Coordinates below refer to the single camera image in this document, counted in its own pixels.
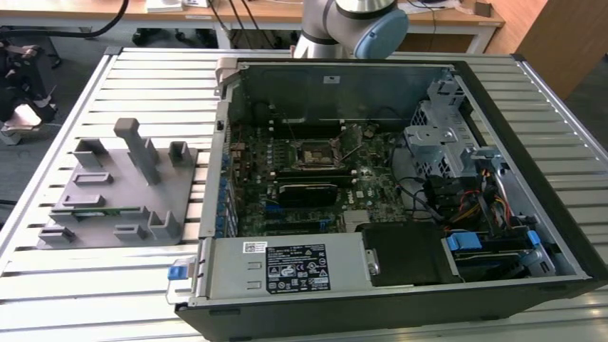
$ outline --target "barcode sticker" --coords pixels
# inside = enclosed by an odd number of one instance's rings
[[[253,241],[242,243],[242,253],[265,253],[268,242]]]

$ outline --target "motherboard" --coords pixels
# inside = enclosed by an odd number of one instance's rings
[[[396,136],[372,123],[336,125],[333,133],[316,134],[236,126],[238,236],[353,232],[361,223],[405,221],[390,169]]]

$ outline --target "slotted metal table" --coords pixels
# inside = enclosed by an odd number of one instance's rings
[[[288,58],[276,51],[125,48],[104,55],[0,233],[1,341],[202,342],[166,304],[166,268],[196,252],[216,108],[213,69],[224,56]],[[518,134],[589,240],[608,259],[608,154],[524,61],[509,56],[400,53],[464,59]],[[170,247],[38,251],[50,206],[76,166],[80,138],[124,148],[116,119],[138,119],[156,147],[198,149],[184,242]],[[478,125],[485,140],[492,139]],[[364,331],[281,341],[606,341],[602,288],[509,319]]]

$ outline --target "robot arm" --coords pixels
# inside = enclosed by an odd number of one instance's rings
[[[306,0],[294,57],[386,58],[406,30],[396,0]]]

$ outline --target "warning label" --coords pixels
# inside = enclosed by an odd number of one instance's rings
[[[270,294],[329,290],[324,244],[265,248],[265,289]]]

